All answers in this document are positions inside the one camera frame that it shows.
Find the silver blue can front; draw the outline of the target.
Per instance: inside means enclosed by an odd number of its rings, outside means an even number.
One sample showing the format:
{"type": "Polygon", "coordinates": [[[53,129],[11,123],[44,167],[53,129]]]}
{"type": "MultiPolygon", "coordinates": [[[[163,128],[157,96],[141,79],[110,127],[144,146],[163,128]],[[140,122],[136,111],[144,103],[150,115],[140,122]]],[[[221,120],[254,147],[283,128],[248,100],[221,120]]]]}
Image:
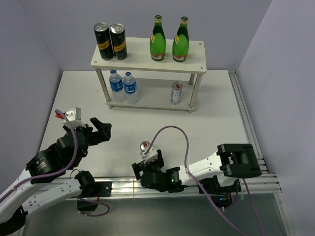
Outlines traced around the silver blue can front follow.
{"type": "Polygon", "coordinates": [[[141,151],[145,151],[150,145],[151,145],[150,142],[148,142],[148,141],[143,141],[143,142],[140,144],[140,150],[141,150],[141,151]]]}

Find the silver blue can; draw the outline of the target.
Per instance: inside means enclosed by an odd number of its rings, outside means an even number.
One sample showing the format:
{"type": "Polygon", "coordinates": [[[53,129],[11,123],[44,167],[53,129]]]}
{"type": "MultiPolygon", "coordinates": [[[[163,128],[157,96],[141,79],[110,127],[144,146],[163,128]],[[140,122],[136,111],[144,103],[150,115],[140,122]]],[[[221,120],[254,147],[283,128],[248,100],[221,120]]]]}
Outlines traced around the silver blue can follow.
{"type": "Polygon", "coordinates": [[[172,85],[172,91],[171,91],[171,103],[172,104],[178,104],[181,99],[181,94],[182,94],[182,88],[183,85],[180,82],[174,82],[172,85]]]}
{"type": "Polygon", "coordinates": [[[148,141],[143,141],[143,142],[140,144],[140,150],[141,150],[141,151],[145,151],[150,145],[151,145],[150,142],[148,142],[148,141]]]}

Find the Pocari Sweat bottle front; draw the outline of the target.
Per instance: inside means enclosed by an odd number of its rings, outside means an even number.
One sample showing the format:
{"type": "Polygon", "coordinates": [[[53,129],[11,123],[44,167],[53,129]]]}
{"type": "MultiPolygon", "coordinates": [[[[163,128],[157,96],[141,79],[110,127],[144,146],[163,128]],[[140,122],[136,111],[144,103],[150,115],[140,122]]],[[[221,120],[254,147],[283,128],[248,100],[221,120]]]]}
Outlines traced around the Pocari Sweat bottle front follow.
{"type": "Polygon", "coordinates": [[[125,100],[125,92],[123,86],[123,80],[116,70],[110,71],[109,77],[110,86],[116,102],[123,102],[125,100]]]}

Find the pocari sweat bottle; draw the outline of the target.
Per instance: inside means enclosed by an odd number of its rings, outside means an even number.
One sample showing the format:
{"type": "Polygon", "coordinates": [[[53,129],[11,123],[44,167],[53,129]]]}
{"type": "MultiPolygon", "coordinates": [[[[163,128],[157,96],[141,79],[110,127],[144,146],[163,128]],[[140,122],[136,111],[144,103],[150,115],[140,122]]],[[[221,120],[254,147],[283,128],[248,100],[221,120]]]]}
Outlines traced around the pocari sweat bottle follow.
{"type": "Polygon", "coordinates": [[[125,92],[123,86],[123,80],[116,70],[110,71],[109,77],[110,86],[116,102],[123,102],[125,100],[125,92]]]}
{"type": "Polygon", "coordinates": [[[124,90],[126,93],[127,102],[130,104],[135,104],[138,102],[138,90],[136,79],[132,76],[130,72],[125,73],[125,78],[123,80],[124,90]]]}

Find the green glass bottle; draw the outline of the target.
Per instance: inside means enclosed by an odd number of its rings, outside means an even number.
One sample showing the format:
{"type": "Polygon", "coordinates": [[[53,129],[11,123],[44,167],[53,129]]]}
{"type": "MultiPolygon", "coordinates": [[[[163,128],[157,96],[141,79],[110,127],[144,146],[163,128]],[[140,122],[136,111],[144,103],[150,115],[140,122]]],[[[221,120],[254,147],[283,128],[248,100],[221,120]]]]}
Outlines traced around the green glass bottle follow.
{"type": "Polygon", "coordinates": [[[184,62],[189,53],[188,17],[181,17],[180,26],[174,37],[172,56],[176,62],[184,62]]]}
{"type": "Polygon", "coordinates": [[[155,16],[155,24],[150,38],[150,55],[155,61],[164,59],[166,52],[166,39],[162,28],[162,16],[155,16]]]}

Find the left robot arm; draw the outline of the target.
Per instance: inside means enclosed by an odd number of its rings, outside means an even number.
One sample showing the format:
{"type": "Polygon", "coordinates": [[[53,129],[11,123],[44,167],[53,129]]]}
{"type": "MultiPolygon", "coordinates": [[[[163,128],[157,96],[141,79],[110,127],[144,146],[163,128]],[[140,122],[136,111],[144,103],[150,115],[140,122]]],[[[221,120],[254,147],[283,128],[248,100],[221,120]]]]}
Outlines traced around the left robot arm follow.
{"type": "Polygon", "coordinates": [[[68,198],[86,198],[96,193],[95,179],[89,171],[80,171],[74,178],[41,194],[36,192],[62,176],[59,171],[75,169],[88,154],[90,146],[107,142],[111,138],[112,125],[97,118],[90,121],[96,131],[87,124],[75,128],[74,138],[70,128],[66,134],[47,149],[40,151],[26,165],[21,175],[0,196],[0,234],[10,235],[22,228],[33,214],[68,198]]]}

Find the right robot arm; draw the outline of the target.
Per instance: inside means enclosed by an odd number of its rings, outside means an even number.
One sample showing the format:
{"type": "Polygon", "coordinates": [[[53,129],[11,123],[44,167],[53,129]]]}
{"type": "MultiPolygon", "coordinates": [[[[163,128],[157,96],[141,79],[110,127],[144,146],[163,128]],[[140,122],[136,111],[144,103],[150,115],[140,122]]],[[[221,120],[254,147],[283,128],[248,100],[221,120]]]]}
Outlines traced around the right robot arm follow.
{"type": "Polygon", "coordinates": [[[162,171],[164,160],[160,150],[149,143],[141,152],[143,160],[132,165],[135,177],[144,188],[159,192],[182,192],[184,188],[212,178],[217,191],[225,191],[238,178],[258,177],[262,174],[250,144],[222,144],[211,156],[180,167],[162,171]]]}

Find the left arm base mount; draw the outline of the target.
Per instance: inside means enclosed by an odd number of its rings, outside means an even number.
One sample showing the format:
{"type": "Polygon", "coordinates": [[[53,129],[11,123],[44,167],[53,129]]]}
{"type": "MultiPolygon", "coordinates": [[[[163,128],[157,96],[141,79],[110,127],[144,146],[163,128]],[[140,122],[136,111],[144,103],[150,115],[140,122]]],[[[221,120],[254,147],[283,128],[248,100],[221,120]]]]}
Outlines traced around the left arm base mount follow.
{"type": "Polygon", "coordinates": [[[75,197],[77,202],[78,213],[85,217],[101,217],[109,213],[110,206],[101,200],[103,197],[110,197],[112,190],[111,181],[97,181],[92,192],[87,196],[75,197]],[[94,212],[98,206],[103,206],[106,208],[106,211],[103,213],[94,212]]]}

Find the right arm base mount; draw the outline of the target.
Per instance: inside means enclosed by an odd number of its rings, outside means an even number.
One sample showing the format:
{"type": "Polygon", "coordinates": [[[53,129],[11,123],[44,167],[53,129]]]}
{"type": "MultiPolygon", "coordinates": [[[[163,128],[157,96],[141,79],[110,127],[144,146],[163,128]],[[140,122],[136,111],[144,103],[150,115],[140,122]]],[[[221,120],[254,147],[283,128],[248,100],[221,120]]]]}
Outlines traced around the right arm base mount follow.
{"type": "Polygon", "coordinates": [[[241,191],[239,180],[235,180],[231,186],[220,187],[216,178],[205,178],[200,181],[201,185],[206,190],[206,193],[211,196],[216,207],[224,210],[231,206],[238,197],[241,191]]]}

